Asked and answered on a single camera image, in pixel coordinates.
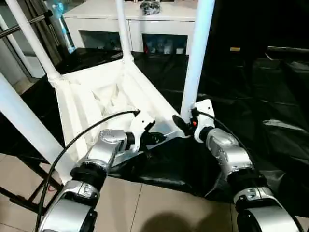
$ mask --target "white pole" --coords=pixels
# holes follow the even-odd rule
[[[1,15],[0,15],[0,26],[1,26],[2,30],[7,30],[8,29],[8,26],[6,25],[4,19],[2,18]],[[27,70],[31,74],[31,76],[32,77],[36,77],[34,72],[32,71],[32,67],[31,67],[29,61],[27,60],[26,56],[24,55],[23,51],[19,47],[19,45],[16,42],[15,38],[13,37],[13,35],[8,35],[7,38],[10,41],[10,43],[12,44],[12,47],[14,48],[16,53],[18,54],[19,58],[22,60],[22,62],[24,63],[25,67],[27,68]]]
[[[60,73],[55,69],[53,63],[45,52],[42,44],[40,43],[38,37],[34,33],[30,23],[28,22],[23,10],[20,8],[17,0],[5,0],[9,8],[12,11],[16,21],[18,22],[21,30],[23,31],[26,39],[31,45],[34,53],[38,57],[41,65],[45,69],[49,81],[54,81],[61,77]]]
[[[62,146],[15,92],[2,73],[0,73],[0,111],[49,163],[54,162],[62,151]],[[56,165],[63,182],[70,179],[70,170],[73,166],[74,162],[70,156],[64,154]]]
[[[129,36],[127,33],[126,28],[126,17],[125,17],[125,10],[124,10],[124,0],[116,0],[116,8],[118,14],[118,25],[119,25],[119,35],[120,35],[120,42],[122,52],[124,54],[123,60],[133,60],[131,55],[131,49],[129,45]]]
[[[197,99],[199,79],[201,77],[208,35],[211,28],[214,3],[215,0],[199,0],[197,4],[197,16],[185,78],[181,109],[181,117],[187,123],[190,122],[190,112]]]

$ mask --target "beige floor tile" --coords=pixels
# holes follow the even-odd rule
[[[143,185],[132,232],[232,232],[229,204]]]
[[[235,209],[235,206],[231,205],[231,212],[232,212],[232,223],[233,223],[233,232],[238,232],[237,227],[237,211]],[[297,217],[298,221],[300,222],[300,225],[303,227],[304,231],[307,231],[309,226],[309,218],[305,217]]]
[[[0,153],[0,162],[5,158],[5,154],[3,154],[3,153]]]
[[[96,232],[129,232],[141,184],[108,177],[96,207]]]
[[[1,232],[23,232],[19,229],[16,229],[16,228],[13,228],[7,225],[3,225],[3,224],[0,224],[0,231]]]
[[[297,217],[300,225],[303,227],[304,231],[308,230],[309,227],[309,218],[306,217]]]
[[[16,157],[6,156],[0,162],[0,186],[10,192],[28,198],[42,179]],[[54,192],[49,192],[51,199]],[[0,195],[0,223],[21,230],[32,231],[36,214]]]

